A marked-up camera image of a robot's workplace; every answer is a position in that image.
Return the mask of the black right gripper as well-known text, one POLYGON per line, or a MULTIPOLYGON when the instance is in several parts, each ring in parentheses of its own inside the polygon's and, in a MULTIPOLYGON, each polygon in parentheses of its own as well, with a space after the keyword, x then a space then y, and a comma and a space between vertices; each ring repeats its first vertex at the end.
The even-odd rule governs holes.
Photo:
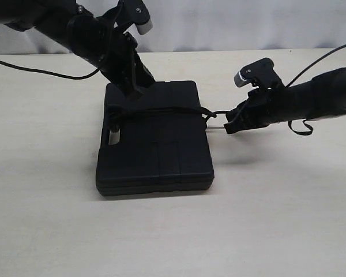
POLYGON ((261 129, 277 122, 277 118, 271 113, 274 97, 277 95, 276 89, 254 89, 247 95, 245 101, 226 114, 227 123, 224 128, 227 134, 261 129))

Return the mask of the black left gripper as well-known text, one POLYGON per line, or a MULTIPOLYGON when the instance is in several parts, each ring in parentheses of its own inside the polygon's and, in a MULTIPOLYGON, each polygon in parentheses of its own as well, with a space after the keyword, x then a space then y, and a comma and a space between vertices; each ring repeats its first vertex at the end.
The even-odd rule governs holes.
POLYGON ((155 83, 152 73, 136 51, 137 46, 137 41, 129 32, 116 35, 100 69, 102 75, 129 100, 139 99, 155 83))

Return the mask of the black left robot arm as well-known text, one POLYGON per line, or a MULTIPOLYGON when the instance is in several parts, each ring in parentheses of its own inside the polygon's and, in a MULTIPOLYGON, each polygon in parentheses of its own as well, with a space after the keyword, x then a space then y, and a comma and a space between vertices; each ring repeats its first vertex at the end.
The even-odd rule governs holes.
POLYGON ((76 1, 0 1, 0 24, 18 32, 34 28, 96 68, 79 80, 101 73, 130 99, 155 83, 127 31, 132 25, 140 35, 152 29, 143 1, 118 1, 99 17, 76 1))

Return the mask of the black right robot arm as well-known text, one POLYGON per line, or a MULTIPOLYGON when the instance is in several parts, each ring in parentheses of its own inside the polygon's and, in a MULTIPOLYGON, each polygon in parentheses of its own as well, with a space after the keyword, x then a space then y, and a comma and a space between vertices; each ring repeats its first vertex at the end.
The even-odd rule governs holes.
POLYGON ((228 134, 265 128, 274 123, 317 121, 346 115, 346 68, 332 70, 291 87, 262 91, 255 89, 248 99, 229 114, 224 125, 228 134))

